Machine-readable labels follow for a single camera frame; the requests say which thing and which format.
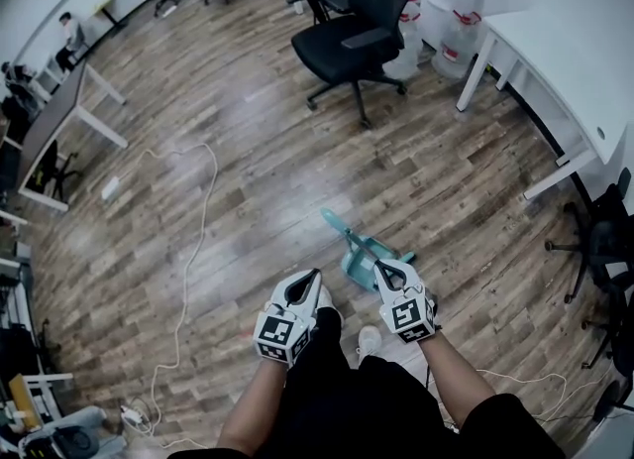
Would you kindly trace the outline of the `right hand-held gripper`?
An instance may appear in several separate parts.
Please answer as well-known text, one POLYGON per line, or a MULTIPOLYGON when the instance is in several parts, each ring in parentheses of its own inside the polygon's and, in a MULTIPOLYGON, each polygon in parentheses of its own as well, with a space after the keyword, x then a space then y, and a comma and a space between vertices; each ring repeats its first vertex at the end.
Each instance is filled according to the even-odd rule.
POLYGON ((425 289, 424 282, 409 264, 397 259, 376 261, 373 265, 376 286, 383 305, 379 314, 388 330, 403 343, 424 340, 435 335, 437 325, 435 296, 425 289), (397 278, 403 286, 392 281, 397 278), (403 296, 404 288, 415 288, 403 296))

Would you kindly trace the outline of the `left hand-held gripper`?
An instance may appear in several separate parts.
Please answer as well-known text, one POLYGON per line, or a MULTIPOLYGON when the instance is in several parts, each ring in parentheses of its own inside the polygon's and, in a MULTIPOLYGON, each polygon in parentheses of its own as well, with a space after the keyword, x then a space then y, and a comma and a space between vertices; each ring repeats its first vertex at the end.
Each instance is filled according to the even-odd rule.
POLYGON ((295 364, 311 339, 321 290, 318 269, 294 273, 273 290, 271 303, 259 313, 253 335, 256 352, 265 359, 283 364, 295 364), (292 304, 293 311, 280 304, 292 304))

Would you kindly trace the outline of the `person's left forearm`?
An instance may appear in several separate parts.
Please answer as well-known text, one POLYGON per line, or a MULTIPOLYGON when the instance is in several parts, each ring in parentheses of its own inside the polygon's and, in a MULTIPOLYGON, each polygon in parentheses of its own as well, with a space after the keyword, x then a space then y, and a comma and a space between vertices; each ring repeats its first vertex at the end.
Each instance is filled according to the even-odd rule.
POLYGON ((225 421, 217 448, 252 457, 268 440, 287 376, 285 364, 263 359, 225 421))

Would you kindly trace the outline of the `person's right forearm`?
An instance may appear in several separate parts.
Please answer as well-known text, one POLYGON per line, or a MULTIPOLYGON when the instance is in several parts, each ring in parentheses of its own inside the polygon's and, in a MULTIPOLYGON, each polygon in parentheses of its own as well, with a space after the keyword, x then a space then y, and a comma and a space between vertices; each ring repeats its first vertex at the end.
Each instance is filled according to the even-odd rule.
POLYGON ((418 346, 447 413, 461 429, 478 405, 495 396, 494 389, 440 331, 418 346))

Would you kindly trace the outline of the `teal dustpan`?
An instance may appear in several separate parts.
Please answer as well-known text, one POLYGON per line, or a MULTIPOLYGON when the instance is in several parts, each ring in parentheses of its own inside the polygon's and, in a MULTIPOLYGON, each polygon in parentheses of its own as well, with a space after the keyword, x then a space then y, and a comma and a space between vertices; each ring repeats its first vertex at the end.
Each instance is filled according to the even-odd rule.
POLYGON ((354 283, 368 291, 377 291, 377 284, 373 272, 374 262, 378 259, 411 260, 409 255, 399 255, 397 251, 388 248, 370 236, 357 235, 335 212, 322 207, 320 213, 323 219, 345 239, 348 249, 341 262, 346 276, 354 283))

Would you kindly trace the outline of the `person's right white shoe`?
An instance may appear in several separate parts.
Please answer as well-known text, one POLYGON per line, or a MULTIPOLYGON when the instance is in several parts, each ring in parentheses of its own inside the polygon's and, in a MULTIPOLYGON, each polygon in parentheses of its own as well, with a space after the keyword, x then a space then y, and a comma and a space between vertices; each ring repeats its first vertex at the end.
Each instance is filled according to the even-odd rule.
POLYGON ((377 356, 382 345, 382 337, 379 329, 373 325, 364 326, 358 336, 357 354, 359 364, 368 356, 377 356))

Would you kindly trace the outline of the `person's black clothing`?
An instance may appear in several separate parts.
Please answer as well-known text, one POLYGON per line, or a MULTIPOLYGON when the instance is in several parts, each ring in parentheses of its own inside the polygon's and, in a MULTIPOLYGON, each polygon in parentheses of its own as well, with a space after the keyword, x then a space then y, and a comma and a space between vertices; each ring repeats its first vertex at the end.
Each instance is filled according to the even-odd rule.
POLYGON ((177 451, 168 459, 566 459, 521 400, 482 402, 461 429, 437 387, 399 364, 368 356, 352 368, 338 309, 317 309, 313 336, 287 376, 273 430, 252 456, 226 448, 177 451))

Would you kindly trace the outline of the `large clear water bottle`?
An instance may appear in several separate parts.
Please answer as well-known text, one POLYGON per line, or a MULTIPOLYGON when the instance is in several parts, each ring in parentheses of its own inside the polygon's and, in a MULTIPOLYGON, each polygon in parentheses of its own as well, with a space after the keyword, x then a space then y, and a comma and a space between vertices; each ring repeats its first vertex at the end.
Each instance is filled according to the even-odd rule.
POLYGON ((460 14, 453 11, 440 45, 432 57, 432 65, 438 73, 454 79, 463 78, 467 74, 476 53, 480 22, 481 16, 477 12, 460 14))
POLYGON ((401 33, 416 33, 420 16, 419 0, 408 0, 399 17, 399 29, 401 33))
POLYGON ((394 79, 408 79, 418 69, 418 61, 422 52, 422 41, 415 30, 403 32, 404 48, 399 51, 398 57, 387 62, 383 69, 385 73, 394 79))

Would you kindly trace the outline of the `black mesh chair with headrest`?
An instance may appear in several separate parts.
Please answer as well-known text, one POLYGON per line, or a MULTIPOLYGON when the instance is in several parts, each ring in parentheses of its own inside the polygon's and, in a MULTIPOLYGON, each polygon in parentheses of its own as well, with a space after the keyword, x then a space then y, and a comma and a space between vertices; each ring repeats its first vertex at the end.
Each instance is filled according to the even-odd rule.
MULTIPOLYGON (((286 0, 293 4, 302 0, 286 0)), ((348 0, 348 14, 327 18, 320 0, 305 0, 317 23, 295 34, 291 44, 301 62, 325 85, 306 99, 310 110, 316 99, 343 84, 352 86, 365 128, 371 127, 360 91, 362 81, 396 87, 407 92, 405 83, 385 74, 383 65, 396 59, 405 49, 398 23, 409 0, 348 0)))

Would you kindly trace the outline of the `white desk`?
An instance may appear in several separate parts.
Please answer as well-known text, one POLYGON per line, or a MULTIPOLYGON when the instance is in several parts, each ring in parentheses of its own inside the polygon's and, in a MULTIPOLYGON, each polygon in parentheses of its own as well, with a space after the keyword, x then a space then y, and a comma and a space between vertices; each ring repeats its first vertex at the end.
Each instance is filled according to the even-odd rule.
POLYGON ((536 197, 596 159, 608 163, 631 121, 627 97, 614 76, 601 82, 598 58, 579 51, 561 24, 544 11, 489 15, 482 21, 485 38, 456 108, 468 107, 491 52, 504 45, 512 51, 512 59, 500 72, 496 87, 503 88, 513 68, 523 65, 577 125, 583 140, 573 155, 558 160, 553 173, 526 189, 524 197, 536 197))

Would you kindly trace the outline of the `dark table with white legs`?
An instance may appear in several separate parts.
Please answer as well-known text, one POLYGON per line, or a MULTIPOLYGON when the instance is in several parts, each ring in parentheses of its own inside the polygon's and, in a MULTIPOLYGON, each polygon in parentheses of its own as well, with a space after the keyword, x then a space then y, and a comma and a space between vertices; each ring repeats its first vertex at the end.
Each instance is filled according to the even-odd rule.
POLYGON ((53 197, 48 197, 42 192, 31 190, 27 187, 27 184, 46 151, 71 118, 78 117, 85 124, 120 148, 127 149, 129 146, 125 138, 111 129, 81 104, 80 96, 86 77, 90 77, 107 95, 112 97, 120 105, 127 103, 127 99, 108 80, 98 73, 87 61, 83 61, 67 77, 33 122, 24 138, 21 149, 17 177, 18 193, 28 199, 61 212, 68 210, 67 203, 53 197))

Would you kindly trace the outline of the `small yellow table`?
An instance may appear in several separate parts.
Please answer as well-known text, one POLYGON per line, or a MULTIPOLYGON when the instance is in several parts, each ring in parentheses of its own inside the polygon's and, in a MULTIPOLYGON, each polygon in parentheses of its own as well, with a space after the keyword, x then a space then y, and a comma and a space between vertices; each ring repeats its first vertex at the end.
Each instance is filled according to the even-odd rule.
POLYGON ((100 0, 97 2, 94 8, 94 14, 103 16, 110 22, 112 27, 117 30, 121 30, 126 26, 126 22, 123 18, 115 16, 112 12, 115 0, 100 0))

